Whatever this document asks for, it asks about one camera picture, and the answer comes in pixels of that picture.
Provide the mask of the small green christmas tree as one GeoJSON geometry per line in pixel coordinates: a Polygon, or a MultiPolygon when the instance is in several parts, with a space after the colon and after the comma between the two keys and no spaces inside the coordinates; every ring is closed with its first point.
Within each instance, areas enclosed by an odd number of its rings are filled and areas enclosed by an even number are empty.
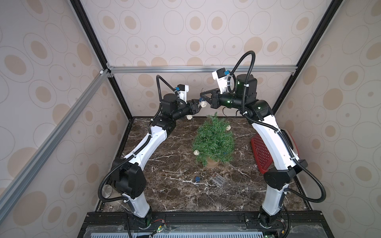
{"type": "Polygon", "coordinates": [[[196,160],[204,167],[225,164],[233,160],[235,139],[229,122],[215,115],[207,116],[198,128],[192,150],[196,160]]]}

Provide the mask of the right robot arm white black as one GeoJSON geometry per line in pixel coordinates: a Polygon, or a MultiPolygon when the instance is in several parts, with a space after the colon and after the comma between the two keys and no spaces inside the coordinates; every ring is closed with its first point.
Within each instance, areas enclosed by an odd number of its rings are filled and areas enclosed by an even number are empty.
{"type": "Polygon", "coordinates": [[[283,200],[287,192],[313,203],[326,199],[326,190],[318,178],[307,169],[306,160],[299,159],[291,144],[278,126],[273,110],[265,100],[257,96],[257,80],[252,75],[256,60],[254,51],[247,51],[232,70],[221,68],[212,73],[218,88],[202,92],[201,107],[210,105],[213,109],[221,106],[238,109],[240,114],[253,126],[268,149],[274,168],[264,173],[267,184],[265,200],[260,208],[259,222],[269,229],[284,209],[283,200]],[[320,189],[319,198],[307,197],[289,188],[290,181],[304,171],[320,189]]]}

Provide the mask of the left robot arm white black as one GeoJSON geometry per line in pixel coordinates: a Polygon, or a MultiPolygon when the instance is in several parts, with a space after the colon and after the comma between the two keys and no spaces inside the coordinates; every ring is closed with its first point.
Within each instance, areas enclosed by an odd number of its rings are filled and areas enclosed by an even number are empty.
{"type": "Polygon", "coordinates": [[[150,120],[146,136],[127,156],[113,162],[97,191],[98,198],[104,203],[126,201],[137,226],[143,229],[150,226],[152,219],[152,209],[144,195],[144,168],[159,145],[175,129],[176,121],[201,110],[198,99],[186,100],[186,85],[179,84],[170,89],[172,93],[166,95],[158,90],[159,109],[150,120]]]}

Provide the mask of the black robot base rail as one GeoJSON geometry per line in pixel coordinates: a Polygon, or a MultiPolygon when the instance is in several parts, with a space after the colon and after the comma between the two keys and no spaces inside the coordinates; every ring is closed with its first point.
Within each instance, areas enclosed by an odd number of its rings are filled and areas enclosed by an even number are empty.
{"type": "Polygon", "coordinates": [[[90,212],[80,238],[332,238],[320,211],[282,212],[264,228],[258,212],[90,212]]]}

